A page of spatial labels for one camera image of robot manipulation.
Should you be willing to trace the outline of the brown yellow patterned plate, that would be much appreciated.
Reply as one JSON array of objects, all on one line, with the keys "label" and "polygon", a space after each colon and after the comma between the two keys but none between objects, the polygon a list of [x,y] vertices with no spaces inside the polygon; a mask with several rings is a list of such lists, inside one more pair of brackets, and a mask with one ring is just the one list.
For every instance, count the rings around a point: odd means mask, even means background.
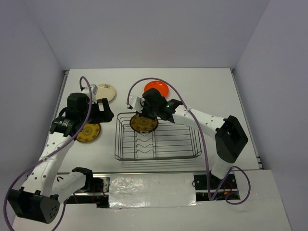
[{"label": "brown yellow patterned plate", "polygon": [[83,130],[78,134],[76,140],[81,143],[89,143],[97,139],[101,133],[100,124],[87,123]]}]

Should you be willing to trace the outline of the orange plastic plate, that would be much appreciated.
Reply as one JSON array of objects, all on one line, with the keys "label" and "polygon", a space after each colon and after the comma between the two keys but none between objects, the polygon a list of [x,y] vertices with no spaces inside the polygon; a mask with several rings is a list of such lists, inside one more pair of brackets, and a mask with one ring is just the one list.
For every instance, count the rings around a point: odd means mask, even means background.
[{"label": "orange plastic plate", "polygon": [[151,88],[158,90],[163,97],[167,97],[169,94],[168,85],[162,81],[154,80],[154,81],[147,83],[144,87],[144,92],[146,92],[147,90]]}]

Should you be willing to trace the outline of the cream plate with brown patch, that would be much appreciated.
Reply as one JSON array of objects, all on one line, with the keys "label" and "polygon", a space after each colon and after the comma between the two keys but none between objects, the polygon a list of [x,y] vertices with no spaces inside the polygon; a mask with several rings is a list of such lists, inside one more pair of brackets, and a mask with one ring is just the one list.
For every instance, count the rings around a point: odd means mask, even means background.
[{"label": "cream plate with brown patch", "polygon": [[101,103],[102,99],[106,98],[108,102],[111,102],[116,96],[115,88],[110,84],[99,84],[97,85],[96,100]]}]

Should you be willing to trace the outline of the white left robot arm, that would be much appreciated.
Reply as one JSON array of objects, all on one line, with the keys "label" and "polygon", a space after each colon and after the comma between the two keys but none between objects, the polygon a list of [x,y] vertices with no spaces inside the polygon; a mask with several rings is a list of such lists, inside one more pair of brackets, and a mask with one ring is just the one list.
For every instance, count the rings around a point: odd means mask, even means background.
[{"label": "white left robot arm", "polygon": [[111,122],[114,117],[108,100],[102,98],[103,111],[97,102],[90,102],[87,93],[71,93],[67,106],[53,120],[47,144],[35,166],[20,189],[8,192],[8,201],[17,217],[50,224],[56,218],[60,205],[78,190],[93,192],[103,186],[90,169],[74,168],[68,176],[57,181],[62,162],[73,146],[85,119],[90,124]]}]

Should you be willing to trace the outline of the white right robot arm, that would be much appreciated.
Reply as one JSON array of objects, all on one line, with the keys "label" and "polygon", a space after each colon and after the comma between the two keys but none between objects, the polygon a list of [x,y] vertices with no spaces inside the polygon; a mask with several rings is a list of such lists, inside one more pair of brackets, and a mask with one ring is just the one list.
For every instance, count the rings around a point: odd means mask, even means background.
[{"label": "white right robot arm", "polygon": [[248,137],[236,117],[216,117],[191,109],[183,101],[167,101],[154,88],[147,90],[142,97],[130,96],[128,102],[143,117],[185,125],[198,130],[201,135],[211,137],[216,143],[218,157],[212,167],[209,183],[214,188],[225,184],[225,175],[248,143]]}]

